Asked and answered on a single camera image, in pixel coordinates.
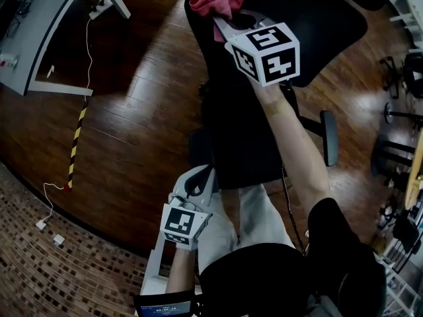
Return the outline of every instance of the white cable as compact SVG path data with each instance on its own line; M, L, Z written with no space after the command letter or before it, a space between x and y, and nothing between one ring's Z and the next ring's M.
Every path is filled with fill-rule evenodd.
M48 196L47 196L47 191L46 191L46 186L54 186L54 187L56 187L58 190L63 190L63 187L62 188L60 188L60 187L57 187L54 183L44 183L44 185L43 185L43 187L44 187L44 195L46 196L46 199L47 199L47 201L48 201L48 203L50 203L50 205L52 206L52 208L50 209L50 214L46 217L46 218L44 218L44 219L42 219L41 221L45 221L46 219L48 219L48 218L50 218L51 216L52 216L52 213L53 213L53 203L48 199Z
M90 21L91 21L91 19L89 19L88 22L87 22L87 29L86 29L86 32L85 32L85 42L87 44L87 53L88 53L88 56L90 57L90 60L91 60L90 65L88 67L88 72L87 72L87 75L88 75L87 89L88 89L88 87L90 85L90 82L91 82L91 79L90 79L90 70L91 70L91 65L93 64L93 58L91 57L90 49L88 47L88 25L89 25Z

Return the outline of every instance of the white pants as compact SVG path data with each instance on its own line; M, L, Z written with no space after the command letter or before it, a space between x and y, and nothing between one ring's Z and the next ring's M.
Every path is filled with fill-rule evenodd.
M211 197L213 210L208 225L198 238L198 269L239 248L260 243L286 244L294 248L284 222L270 202L263 185L238 189L241 202L241 235L237 233L223 208L220 193Z

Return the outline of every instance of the black shirt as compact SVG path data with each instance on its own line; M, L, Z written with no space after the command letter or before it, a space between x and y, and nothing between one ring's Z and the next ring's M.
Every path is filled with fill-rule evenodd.
M205 268L200 283L206 316L303 316L313 293L329 296L344 317L380 316L383 266L360 243L335 200L316 204L308 223L307 257L284 244L257 244Z

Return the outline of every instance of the human arm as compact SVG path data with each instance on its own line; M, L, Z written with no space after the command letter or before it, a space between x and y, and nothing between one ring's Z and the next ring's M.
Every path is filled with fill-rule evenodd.
M252 86L275 137L284 168L307 214L320 200L332 197L325 162L279 85Z
M194 289L195 251L177 248L166 286L166 293Z

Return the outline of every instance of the person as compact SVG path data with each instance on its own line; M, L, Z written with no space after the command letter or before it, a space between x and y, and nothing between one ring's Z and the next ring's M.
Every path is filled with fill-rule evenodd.
M330 192L320 152L279 85L253 89L284 168L308 214L307 257L294 248L263 185L239 189L241 231L213 194L198 238L204 316L381 316L386 278L373 250L360 243ZM195 253L177 249L167 293L194 288Z

